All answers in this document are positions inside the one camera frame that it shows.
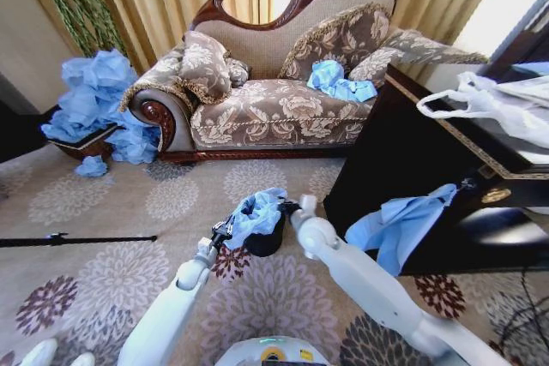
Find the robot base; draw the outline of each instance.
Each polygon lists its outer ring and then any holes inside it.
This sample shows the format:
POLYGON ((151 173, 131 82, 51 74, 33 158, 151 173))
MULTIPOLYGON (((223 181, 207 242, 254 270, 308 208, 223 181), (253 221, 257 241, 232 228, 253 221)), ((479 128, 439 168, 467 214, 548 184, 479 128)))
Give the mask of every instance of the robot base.
POLYGON ((255 338, 235 343, 215 366, 257 366, 261 361, 329 365, 328 360, 309 342, 287 336, 255 338))

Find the small black trash bin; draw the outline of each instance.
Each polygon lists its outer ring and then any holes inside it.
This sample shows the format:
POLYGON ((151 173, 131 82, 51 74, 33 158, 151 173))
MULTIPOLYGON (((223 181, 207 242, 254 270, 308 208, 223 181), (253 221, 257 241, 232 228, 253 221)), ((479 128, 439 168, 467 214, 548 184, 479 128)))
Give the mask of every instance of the small black trash bin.
POLYGON ((284 233, 284 222, 286 221, 284 213, 274 227, 270 235, 249 235, 244 240, 244 246, 250 253, 258 257, 271 256, 282 244, 282 235, 284 233))

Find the throw pillow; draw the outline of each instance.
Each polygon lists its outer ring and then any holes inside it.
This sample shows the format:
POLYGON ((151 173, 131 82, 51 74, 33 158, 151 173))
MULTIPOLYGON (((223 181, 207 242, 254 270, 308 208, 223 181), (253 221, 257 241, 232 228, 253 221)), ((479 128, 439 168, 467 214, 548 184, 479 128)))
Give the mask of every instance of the throw pillow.
POLYGON ((479 53, 469 53, 453 46, 426 38, 417 30, 396 29, 383 46, 403 51, 404 63, 486 63, 488 59, 479 53))
POLYGON ((226 66, 229 69, 231 87, 241 87, 250 79, 251 66, 249 64, 228 57, 226 59, 226 66))
POLYGON ((349 79, 351 81, 372 81, 375 87, 380 87, 385 82, 387 66, 390 63, 398 63, 402 56, 404 56, 403 51, 392 47, 380 47, 351 70, 349 79))
POLYGON ((183 39, 185 49, 179 69, 183 86, 207 105, 227 99, 231 94, 231 79, 225 63, 225 47, 194 30, 189 30, 183 39))
POLYGON ((278 77, 306 81, 322 60, 336 60, 348 74, 383 42, 389 17, 381 4, 368 3, 322 21, 301 35, 278 77))

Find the black pole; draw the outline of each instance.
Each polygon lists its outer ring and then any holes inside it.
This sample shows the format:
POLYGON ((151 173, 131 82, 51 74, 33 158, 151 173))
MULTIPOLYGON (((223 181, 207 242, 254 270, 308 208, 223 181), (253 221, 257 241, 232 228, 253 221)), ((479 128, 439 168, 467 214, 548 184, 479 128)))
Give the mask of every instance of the black pole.
POLYGON ((154 242, 157 236, 148 237, 78 237, 66 239, 67 233, 52 233, 48 237, 25 239, 0 239, 0 248, 21 248, 26 246, 61 246, 63 244, 78 243, 109 243, 109 242, 154 242))

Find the wicker basket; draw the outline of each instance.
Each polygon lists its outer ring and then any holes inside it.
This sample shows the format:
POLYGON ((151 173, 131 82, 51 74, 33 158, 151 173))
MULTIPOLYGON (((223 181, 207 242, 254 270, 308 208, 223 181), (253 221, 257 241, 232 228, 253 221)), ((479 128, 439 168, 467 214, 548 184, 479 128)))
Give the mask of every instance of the wicker basket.
POLYGON ((107 160, 111 156, 112 145, 107 143, 105 139, 116 129, 118 129, 118 126, 112 124, 107 129, 93 132, 76 143, 67 143, 66 141, 57 141, 55 139, 50 139, 49 141, 67 153, 71 158, 83 160, 86 156, 101 155, 103 160, 107 160))

